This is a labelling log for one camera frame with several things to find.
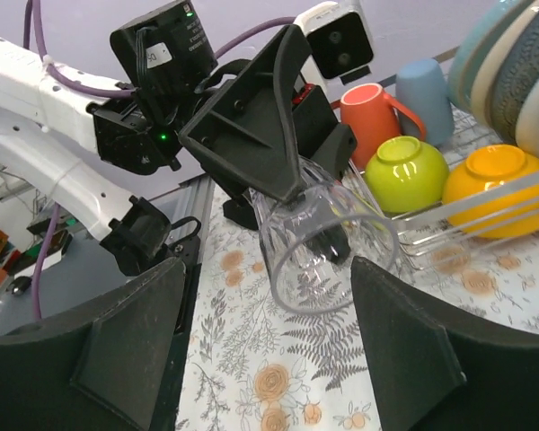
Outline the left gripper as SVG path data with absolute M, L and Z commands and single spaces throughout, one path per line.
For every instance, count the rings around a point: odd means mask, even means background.
M 343 178 L 355 137 L 337 134 L 341 141 L 328 141 L 340 122 L 320 86 L 306 84 L 293 97 L 310 53 L 298 26 L 283 27 L 180 131 L 181 145 L 228 195 L 251 188 L 290 200 L 302 187 L 298 154 L 336 180 Z M 341 225 L 313 236 L 307 248 L 332 264 L 343 264 L 350 255 Z

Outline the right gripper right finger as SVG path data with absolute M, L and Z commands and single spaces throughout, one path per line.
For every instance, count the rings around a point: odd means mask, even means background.
M 351 288 L 384 430 L 539 430 L 539 335 L 357 257 Z

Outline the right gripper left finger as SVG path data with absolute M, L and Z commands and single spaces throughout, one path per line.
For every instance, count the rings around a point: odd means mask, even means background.
M 186 268 L 168 259 L 107 294 L 0 336 L 0 430 L 172 430 Z

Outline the clear plastic glass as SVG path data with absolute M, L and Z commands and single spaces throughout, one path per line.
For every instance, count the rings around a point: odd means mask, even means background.
M 387 218 L 317 163 L 300 161 L 302 188 L 287 203 L 250 192 L 270 292 L 287 312 L 336 312 L 353 301 L 351 264 L 367 258 L 383 269 L 398 255 Z

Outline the orange mug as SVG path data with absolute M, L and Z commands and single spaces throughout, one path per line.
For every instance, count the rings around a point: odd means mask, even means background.
M 402 134 L 398 113 L 413 122 L 420 140 L 424 141 L 427 131 L 421 118 L 380 84 L 361 84 L 341 96 L 341 122 L 350 126 L 357 140 L 351 156 L 357 168 L 364 169 L 381 144 Z

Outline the light blue cup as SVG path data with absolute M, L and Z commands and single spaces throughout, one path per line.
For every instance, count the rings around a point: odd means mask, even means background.
M 455 123 L 446 79 L 434 58 L 403 66 L 396 74 L 395 97 L 423 122 L 427 132 L 424 142 L 441 146 L 453 135 Z

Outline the light blue beige plate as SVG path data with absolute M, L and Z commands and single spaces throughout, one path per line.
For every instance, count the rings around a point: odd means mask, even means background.
M 482 62 L 511 23 L 532 3 L 526 0 L 496 1 L 464 39 L 447 78 L 449 99 L 459 110 L 470 111 L 473 81 Z

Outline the beige pink rimmed plate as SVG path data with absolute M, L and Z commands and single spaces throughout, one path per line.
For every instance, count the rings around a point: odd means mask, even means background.
M 539 14 L 539 0 L 524 1 L 523 5 L 517 14 L 511 15 L 513 20 L 493 44 L 473 82 L 471 113 L 484 126 L 490 125 L 493 91 L 500 78 L 501 68 L 520 36 Z

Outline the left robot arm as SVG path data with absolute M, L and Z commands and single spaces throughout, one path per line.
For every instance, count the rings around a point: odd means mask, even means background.
M 171 253 L 171 225 L 78 151 L 150 175 L 178 170 L 187 150 L 228 195 L 255 189 L 288 202 L 303 187 L 300 154 L 352 149 L 311 55 L 315 33 L 338 39 L 342 20 L 359 16 L 350 3 L 322 2 L 280 20 L 254 59 L 219 66 L 192 3 L 173 1 L 111 34 L 125 83 L 0 37 L 0 163 L 139 275 Z

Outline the lime green bowl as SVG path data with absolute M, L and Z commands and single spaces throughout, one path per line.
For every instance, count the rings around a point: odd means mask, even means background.
M 418 211 L 437 203 L 448 176 L 444 156 L 413 136 L 385 141 L 363 173 L 380 208 L 394 214 Z

